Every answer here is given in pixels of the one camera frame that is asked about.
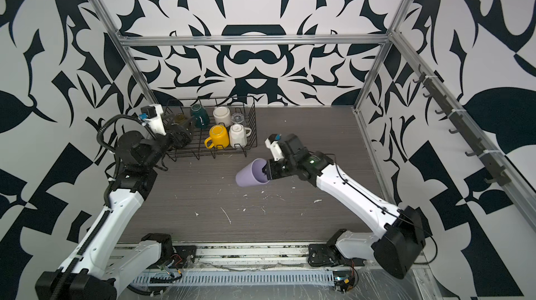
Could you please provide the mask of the dark green mug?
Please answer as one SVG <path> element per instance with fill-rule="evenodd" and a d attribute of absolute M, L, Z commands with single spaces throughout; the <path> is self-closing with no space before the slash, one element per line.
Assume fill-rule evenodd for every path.
<path fill-rule="evenodd" d="M 207 129 L 210 126 L 210 117 L 207 110 L 200 104 L 195 103 L 190 108 L 190 114 L 194 118 L 195 127 L 198 129 Z"/>

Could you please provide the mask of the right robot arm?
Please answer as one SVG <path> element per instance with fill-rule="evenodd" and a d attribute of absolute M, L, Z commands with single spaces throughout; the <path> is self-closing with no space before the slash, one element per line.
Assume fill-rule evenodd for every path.
<path fill-rule="evenodd" d="M 332 247 L 346 259 L 372 259 L 397 279 L 405 278 L 426 246 L 422 217 L 410 206 L 380 198 L 347 175 L 333 153 L 312 152 L 297 135 L 272 134 L 265 140 L 272 157 L 263 168 L 269 180 L 298 177 L 331 195 L 370 229 L 370 234 L 345 230 Z"/>

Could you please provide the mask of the clear glass cup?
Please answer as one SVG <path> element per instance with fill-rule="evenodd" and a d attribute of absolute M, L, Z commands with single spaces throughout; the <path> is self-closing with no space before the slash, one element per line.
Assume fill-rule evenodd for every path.
<path fill-rule="evenodd" d="M 240 112 L 235 112 L 231 115 L 232 124 L 235 125 L 244 125 L 245 124 L 245 115 Z"/>

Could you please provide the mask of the white mug red inside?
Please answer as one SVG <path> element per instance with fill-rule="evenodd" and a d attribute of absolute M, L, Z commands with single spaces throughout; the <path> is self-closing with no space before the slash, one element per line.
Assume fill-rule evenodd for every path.
<path fill-rule="evenodd" d="M 231 111 L 228 107 L 216 107 L 213 111 L 213 117 L 216 125 L 224 125 L 228 128 L 233 124 Z"/>

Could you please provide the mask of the yellow mug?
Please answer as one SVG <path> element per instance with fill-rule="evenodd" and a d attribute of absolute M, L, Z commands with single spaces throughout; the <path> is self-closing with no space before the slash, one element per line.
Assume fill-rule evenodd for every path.
<path fill-rule="evenodd" d="M 207 149 L 225 149 L 230 146 L 230 138 L 226 126 L 214 125 L 209 130 L 209 136 L 205 140 Z"/>

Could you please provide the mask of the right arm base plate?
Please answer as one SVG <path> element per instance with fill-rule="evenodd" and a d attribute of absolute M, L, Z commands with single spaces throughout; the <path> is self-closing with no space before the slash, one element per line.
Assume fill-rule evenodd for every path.
<path fill-rule="evenodd" d="M 335 267 L 346 265 L 346 258 L 328 244 L 309 244 L 307 262 L 312 267 Z"/>

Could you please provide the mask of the olive glass cup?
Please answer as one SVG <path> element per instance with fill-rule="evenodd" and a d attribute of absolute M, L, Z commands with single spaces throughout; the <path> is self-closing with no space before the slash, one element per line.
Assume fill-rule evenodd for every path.
<path fill-rule="evenodd" d="M 173 118 L 173 123 L 177 125 L 187 125 L 189 118 L 185 114 L 177 114 Z"/>

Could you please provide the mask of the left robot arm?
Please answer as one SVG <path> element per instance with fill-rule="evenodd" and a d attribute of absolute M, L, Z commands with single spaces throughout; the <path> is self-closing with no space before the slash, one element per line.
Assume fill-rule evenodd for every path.
<path fill-rule="evenodd" d="M 135 130 L 112 146 L 103 139 L 104 132 L 123 118 L 112 117 L 97 133 L 98 143 L 114 154 L 117 169 L 104 193 L 103 210 L 60 267 L 39 277 L 35 285 L 39 299 L 117 299 L 145 269 L 167 266 L 175 257 L 169 234 L 150 233 L 119 262 L 108 263 L 126 226 L 147 200 L 156 171 L 165 169 L 163 159 L 176 140 L 162 115 L 145 112 L 133 121 L 150 137 Z"/>

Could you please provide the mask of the lavender cup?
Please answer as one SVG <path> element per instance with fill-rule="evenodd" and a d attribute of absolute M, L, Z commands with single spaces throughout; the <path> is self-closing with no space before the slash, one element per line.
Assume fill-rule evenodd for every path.
<path fill-rule="evenodd" d="M 255 159 L 236 174 L 236 184 L 239 187 L 251 187 L 268 184 L 269 179 L 263 171 L 266 165 L 267 161 L 265 159 Z"/>

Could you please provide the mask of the cream white mug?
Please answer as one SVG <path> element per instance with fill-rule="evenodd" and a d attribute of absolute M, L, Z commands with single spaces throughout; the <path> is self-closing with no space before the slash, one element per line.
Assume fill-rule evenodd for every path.
<path fill-rule="evenodd" d="M 252 129 L 242 124 L 233 124 L 229 130 L 230 146 L 234 149 L 244 149 L 248 144 Z"/>

